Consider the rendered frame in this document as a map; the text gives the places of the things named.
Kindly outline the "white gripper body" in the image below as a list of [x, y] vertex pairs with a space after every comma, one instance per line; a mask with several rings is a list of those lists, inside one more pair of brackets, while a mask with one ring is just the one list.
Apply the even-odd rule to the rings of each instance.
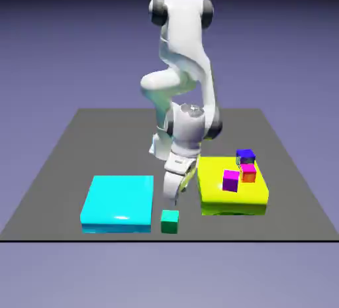
[[170, 203], [176, 203], [179, 194], [184, 191], [197, 169], [196, 160], [168, 160], [165, 163], [164, 197]]

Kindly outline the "small green cube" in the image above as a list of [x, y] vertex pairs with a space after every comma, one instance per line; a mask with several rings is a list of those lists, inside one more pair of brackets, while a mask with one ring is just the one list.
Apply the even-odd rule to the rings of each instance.
[[167, 210], [162, 211], [160, 228], [162, 233], [177, 234], [179, 223], [179, 211]]

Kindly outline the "small purple cube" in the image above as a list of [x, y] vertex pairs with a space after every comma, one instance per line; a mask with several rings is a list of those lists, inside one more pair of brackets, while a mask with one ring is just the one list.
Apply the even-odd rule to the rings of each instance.
[[238, 191], [240, 172], [236, 170], [224, 170], [222, 177], [222, 190], [223, 191]]

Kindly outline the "small pink cube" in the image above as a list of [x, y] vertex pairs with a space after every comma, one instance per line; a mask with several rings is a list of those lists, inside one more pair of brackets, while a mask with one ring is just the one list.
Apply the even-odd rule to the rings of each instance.
[[254, 164], [240, 165], [241, 180], [244, 183], [254, 183], [256, 181], [256, 167]]

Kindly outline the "small blue cube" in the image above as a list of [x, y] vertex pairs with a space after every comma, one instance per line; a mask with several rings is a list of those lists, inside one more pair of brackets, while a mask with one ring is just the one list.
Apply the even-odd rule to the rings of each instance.
[[238, 149], [236, 151], [236, 164], [254, 164], [256, 155], [252, 149]]

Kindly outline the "large cyan box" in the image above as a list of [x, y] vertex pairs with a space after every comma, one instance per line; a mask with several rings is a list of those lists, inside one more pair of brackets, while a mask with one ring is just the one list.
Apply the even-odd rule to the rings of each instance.
[[153, 194], [153, 176], [94, 176], [80, 214], [82, 232], [150, 232]]

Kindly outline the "large yellow box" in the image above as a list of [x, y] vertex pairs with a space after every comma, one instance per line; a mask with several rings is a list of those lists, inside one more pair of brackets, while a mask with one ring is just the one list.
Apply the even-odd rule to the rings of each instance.
[[241, 174], [238, 191], [223, 191], [224, 170], [240, 172], [235, 157], [201, 156], [198, 161], [197, 179], [201, 198], [202, 215], [264, 215], [269, 190], [257, 164], [256, 181], [244, 183]]

